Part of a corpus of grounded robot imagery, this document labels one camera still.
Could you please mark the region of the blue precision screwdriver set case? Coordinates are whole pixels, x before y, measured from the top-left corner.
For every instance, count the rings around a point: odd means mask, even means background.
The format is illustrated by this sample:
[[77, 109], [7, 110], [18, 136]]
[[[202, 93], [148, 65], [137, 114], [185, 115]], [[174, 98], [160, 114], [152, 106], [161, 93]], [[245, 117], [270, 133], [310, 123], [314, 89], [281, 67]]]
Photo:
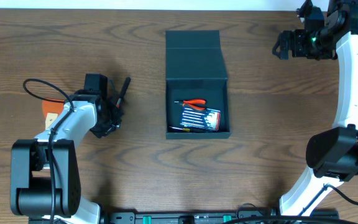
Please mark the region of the blue precision screwdriver set case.
[[221, 112], [210, 108], [196, 110], [189, 106], [183, 107], [180, 124], [184, 127], [217, 131], [221, 120]]

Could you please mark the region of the red handled pliers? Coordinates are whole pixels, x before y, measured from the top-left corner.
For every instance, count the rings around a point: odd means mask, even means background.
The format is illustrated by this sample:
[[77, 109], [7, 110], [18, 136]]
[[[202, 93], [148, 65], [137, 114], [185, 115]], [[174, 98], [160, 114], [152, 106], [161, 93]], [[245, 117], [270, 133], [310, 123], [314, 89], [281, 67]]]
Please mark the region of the red handled pliers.
[[196, 111], [204, 111], [206, 109], [204, 107], [200, 107], [200, 105], [206, 104], [206, 100], [200, 98], [192, 100], [174, 101], [174, 103], [182, 105], [182, 107], [189, 107]]

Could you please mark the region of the small claw hammer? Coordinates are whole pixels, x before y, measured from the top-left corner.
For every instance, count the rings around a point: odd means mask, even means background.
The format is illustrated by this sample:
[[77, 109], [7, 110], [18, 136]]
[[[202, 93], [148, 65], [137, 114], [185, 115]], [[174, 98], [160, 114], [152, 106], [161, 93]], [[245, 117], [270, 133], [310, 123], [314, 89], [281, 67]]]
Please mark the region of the small claw hammer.
[[130, 77], [127, 77], [124, 81], [124, 84], [121, 88], [121, 92], [119, 94], [119, 98], [117, 100], [117, 103], [116, 103], [116, 108], [120, 108], [121, 107], [121, 103], [123, 102], [124, 100], [124, 97], [125, 97], [125, 94], [126, 94], [126, 91], [130, 85], [130, 82], [131, 82], [131, 78]]

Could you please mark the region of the orange scraper wooden handle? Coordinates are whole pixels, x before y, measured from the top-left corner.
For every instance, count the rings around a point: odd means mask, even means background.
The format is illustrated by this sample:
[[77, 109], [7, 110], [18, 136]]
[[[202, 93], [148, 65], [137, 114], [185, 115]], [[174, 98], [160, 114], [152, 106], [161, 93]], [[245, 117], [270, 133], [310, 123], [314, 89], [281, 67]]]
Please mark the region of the orange scraper wooden handle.
[[45, 100], [42, 100], [42, 111], [45, 117], [45, 129], [48, 129], [62, 113], [64, 104], [65, 100], [56, 98], [46, 98]]

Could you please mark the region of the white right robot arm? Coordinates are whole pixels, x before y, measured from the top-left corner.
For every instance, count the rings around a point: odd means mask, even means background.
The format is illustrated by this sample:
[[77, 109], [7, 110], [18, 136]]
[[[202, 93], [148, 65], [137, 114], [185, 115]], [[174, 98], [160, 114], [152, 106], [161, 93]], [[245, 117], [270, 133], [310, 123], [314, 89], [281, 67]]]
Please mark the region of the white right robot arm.
[[305, 1], [296, 12], [304, 27], [281, 32], [272, 53], [339, 64], [333, 125], [309, 140], [306, 169], [279, 200], [281, 215], [308, 217], [328, 193], [358, 176], [358, 1], [330, 1], [326, 12]]

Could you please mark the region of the black gift box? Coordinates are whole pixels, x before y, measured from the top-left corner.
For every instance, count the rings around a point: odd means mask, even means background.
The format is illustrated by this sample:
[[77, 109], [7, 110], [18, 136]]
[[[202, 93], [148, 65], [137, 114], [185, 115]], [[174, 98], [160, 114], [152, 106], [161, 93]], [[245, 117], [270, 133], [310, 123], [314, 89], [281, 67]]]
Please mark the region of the black gift box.
[[[227, 71], [217, 30], [166, 31], [167, 139], [227, 139], [231, 135], [227, 97]], [[212, 115], [215, 130], [193, 127], [183, 116], [184, 101], [202, 99], [199, 107], [218, 110]]]

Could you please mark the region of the black yellow screwdriver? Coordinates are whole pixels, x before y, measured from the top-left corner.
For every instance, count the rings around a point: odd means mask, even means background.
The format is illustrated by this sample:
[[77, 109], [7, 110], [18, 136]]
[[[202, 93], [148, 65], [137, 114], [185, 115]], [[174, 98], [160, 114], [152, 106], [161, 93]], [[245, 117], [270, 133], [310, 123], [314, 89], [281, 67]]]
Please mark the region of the black yellow screwdriver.
[[174, 127], [169, 126], [170, 129], [176, 130], [176, 131], [182, 131], [186, 133], [210, 133], [210, 130], [207, 129], [198, 129], [198, 128], [187, 128], [187, 127]]

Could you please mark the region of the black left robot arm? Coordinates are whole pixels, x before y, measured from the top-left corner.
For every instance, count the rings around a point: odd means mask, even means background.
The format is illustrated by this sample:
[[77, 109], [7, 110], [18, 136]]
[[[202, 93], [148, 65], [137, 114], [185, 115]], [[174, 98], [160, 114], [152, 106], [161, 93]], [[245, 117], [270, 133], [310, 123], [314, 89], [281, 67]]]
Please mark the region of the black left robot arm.
[[29, 223], [109, 223], [101, 206], [84, 198], [76, 147], [88, 132], [103, 138], [120, 128], [121, 104], [130, 85], [108, 96], [108, 77], [88, 73], [84, 87], [63, 100], [43, 98], [62, 107], [57, 118], [32, 139], [18, 139], [11, 149], [10, 207]]

